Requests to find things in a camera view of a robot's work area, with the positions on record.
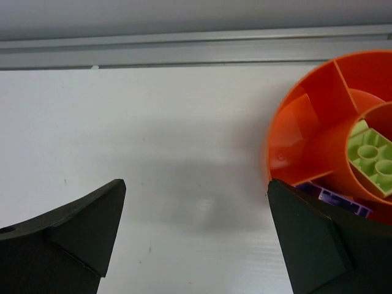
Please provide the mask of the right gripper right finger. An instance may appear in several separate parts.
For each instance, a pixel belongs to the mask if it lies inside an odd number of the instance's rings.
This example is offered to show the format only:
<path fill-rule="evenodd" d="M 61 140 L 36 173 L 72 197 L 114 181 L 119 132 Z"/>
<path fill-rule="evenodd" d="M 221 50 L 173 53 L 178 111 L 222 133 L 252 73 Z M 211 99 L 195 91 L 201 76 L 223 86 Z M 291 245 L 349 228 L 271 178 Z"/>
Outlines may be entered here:
<path fill-rule="evenodd" d="M 391 293 L 391 226 L 274 179 L 268 199 L 294 293 Z"/>

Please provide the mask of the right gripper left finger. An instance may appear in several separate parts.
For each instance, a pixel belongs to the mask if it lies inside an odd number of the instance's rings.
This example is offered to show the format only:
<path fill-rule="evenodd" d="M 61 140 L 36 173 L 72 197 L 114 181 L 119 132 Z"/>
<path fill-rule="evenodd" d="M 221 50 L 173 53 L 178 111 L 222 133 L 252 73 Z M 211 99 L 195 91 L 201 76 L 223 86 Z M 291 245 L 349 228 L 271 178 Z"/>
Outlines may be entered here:
<path fill-rule="evenodd" d="M 59 208 L 1 229 L 1 293 L 97 293 L 126 184 L 114 179 Z"/>

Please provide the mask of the purple round lego piece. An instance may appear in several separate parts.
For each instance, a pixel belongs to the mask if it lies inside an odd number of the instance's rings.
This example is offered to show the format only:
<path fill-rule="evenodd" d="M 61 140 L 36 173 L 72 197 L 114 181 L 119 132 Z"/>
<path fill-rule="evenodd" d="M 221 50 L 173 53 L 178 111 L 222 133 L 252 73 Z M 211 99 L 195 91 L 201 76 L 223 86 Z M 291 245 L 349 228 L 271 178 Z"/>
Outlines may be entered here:
<path fill-rule="evenodd" d="M 374 212 L 367 206 L 354 201 L 352 198 L 342 196 L 331 190 L 328 190 L 318 184 L 308 181 L 295 186 L 298 190 L 304 192 L 305 194 L 316 198 L 322 202 L 328 203 L 330 205 L 342 208 L 351 214 L 365 217 L 370 219 L 374 217 Z"/>

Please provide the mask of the green lego brick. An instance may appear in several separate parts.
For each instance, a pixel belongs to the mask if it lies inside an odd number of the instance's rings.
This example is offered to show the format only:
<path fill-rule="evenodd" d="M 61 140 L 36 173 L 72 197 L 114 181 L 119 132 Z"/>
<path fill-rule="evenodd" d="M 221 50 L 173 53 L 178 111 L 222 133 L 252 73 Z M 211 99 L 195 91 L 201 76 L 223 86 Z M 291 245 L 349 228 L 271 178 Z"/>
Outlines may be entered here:
<path fill-rule="evenodd" d="M 358 182 L 380 199 L 391 196 L 391 141 L 358 121 L 348 140 L 347 156 Z"/>

